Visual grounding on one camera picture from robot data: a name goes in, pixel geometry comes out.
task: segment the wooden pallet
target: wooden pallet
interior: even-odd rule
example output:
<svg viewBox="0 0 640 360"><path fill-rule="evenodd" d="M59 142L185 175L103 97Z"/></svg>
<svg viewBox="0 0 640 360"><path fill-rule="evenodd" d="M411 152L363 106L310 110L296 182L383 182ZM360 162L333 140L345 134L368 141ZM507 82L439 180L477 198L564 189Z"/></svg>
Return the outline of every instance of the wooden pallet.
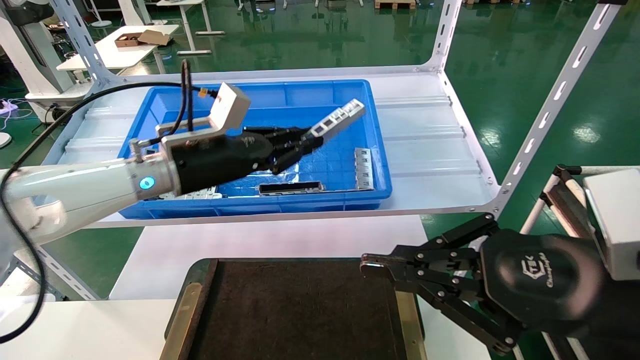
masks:
<svg viewBox="0 0 640 360"><path fill-rule="evenodd" d="M479 2L479 0L465 0L465 3L467 3L468 5L477 4L478 2ZM520 0L489 0L489 3L491 3L491 4L497 4L497 3L519 4Z"/></svg>
<svg viewBox="0 0 640 360"><path fill-rule="evenodd" d="M375 0L374 6L380 8L381 4L391 4L392 9L397 9L398 5L409 6L409 9L415 9L415 0Z"/></svg>

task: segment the blue led light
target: blue led light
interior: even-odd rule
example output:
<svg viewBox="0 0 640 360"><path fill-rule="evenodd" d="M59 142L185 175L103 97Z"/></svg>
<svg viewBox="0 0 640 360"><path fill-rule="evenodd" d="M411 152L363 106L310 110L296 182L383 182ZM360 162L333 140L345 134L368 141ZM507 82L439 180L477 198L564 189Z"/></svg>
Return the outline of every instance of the blue led light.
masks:
<svg viewBox="0 0 640 360"><path fill-rule="evenodd" d="M147 176L140 180L140 188L142 190L148 190L151 189L155 183L156 180L153 177Z"/></svg>

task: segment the blue plastic bin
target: blue plastic bin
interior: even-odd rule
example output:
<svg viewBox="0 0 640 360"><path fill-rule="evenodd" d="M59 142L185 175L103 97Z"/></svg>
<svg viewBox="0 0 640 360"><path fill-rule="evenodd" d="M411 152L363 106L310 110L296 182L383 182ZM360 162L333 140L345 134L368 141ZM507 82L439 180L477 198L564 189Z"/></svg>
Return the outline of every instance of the blue plastic bin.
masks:
<svg viewBox="0 0 640 360"><path fill-rule="evenodd" d="M218 88L220 84L203 85ZM312 126L333 110L358 99L366 107L365 115L297 165L274 176L256 172L220 185L222 199L146 200L120 211L125 218L184 218L264 213L299 213L377 209L391 195L378 116L369 82L365 80L309 81L291 83L250 83L238 87L252 100L243 126ZM209 114L211 97L193 98L194 117ZM131 138L155 137L156 125L174 122L180 109L180 89L158 86L149 90L142 102L120 157L128 158ZM241 130L230 130L237 135ZM326 190L356 188L356 147L371 149L374 190L360 192L326 192L281 196L259 196L258 186L266 183L321 181Z"/></svg>

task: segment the green floor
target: green floor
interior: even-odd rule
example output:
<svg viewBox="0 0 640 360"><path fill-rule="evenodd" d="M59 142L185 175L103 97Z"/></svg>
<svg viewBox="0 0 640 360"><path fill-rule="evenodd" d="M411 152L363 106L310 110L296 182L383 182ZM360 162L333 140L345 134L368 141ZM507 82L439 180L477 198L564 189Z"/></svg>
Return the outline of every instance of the green floor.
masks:
<svg viewBox="0 0 640 360"><path fill-rule="evenodd" d="M438 4L423 1L417 10L376 11L373 1L361 8L349 0L342 9L318 9L312 0L291 1L288 9L250 4L238 12L229 0L208 0L214 30L224 37L195 38L197 49L210 56L191 58L195 72L418 64L428 60L440 16ZM446 72L480 137L495 175L501 179L519 150L542 102L584 27L595 0L527 0L463 6ZM150 6L154 19L179 23L177 9ZM628 165L639 162L638 88L640 86L640 6L627 5L614 21L602 45L559 114L547 139L527 170L500 218L503 227L519 229L557 163ZM204 30L199 7L188 11L193 31ZM120 18L111 19L114 24ZM114 28L96 30L104 36ZM188 48L184 30L163 50L168 72L177 72ZM153 57L127 74L157 74ZM4 94L0 97L16 97ZM0 168L9 166L33 140L35 120L11 122L6 130L15 141L0 150ZM42 149L32 163L41 160ZM558 232L546 213L534 233ZM468 215L425 215L429 236L440 234ZM84 230L50 244L100 296L107 296L141 229ZM526 354L548 359L541 337L521 341Z"/></svg>

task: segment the white desk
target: white desk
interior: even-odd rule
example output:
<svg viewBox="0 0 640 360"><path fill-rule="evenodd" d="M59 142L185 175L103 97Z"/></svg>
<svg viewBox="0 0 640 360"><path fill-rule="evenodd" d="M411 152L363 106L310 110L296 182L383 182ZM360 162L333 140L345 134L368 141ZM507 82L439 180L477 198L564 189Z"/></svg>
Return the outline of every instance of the white desk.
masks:
<svg viewBox="0 0 640 360"><path fill-rule="evenodd" d="M189 267L203 258L359 258L426 241L417 215L150 226L109 298L175 299ZM490 359L480 341L423 300L419 307L429 360Z"/></svg>
<svg viewBox="0 0 640 360"><path fill-rule="evenodd" d="M125 33L141 33L145 30L159 31L166 35L171 35L178 29L178 25L149 25L149 26L123 26L109 34L106 38L95 44L104 66L107 69L126 69L142 61L149 53L153 52L160 74L166 74L162 56L157 50L158 45L144 44L132 47L117 47L115 40ZM86 70L86 65L80 55L75 55L71 59L56 67L58 70Z"/></svg>
<svg viewBox="0 0 640 360"><path fill-rule="evenodd" d="M0 345L0 359L158 360L175 300L48 302L33 325ZM0 332L18 327L26 304L0 322Z"/></svg>
<svg viewBox="0 0 640 360"><path fill-rule="evenodd" d="M211 50L196 50L196 45L193 43L193 37L191 36L191 28L189 27L189 21L187 21L186 8L191 5L202 5L202 15L204 16L204 23L207 26L207 31L196 31L196 35L224 35L224 31L212 31L211 23L209 22L209 14L207 13L207 6L204 4L204 0L181 0L181 1L168 1L160 0L156 3L156 6L180 6L180 13L182 14L182 22L184 23L184 32L187 34L187 40L189 40L189 51L178 51L178 55L202 55L211 54Z"/></svg>

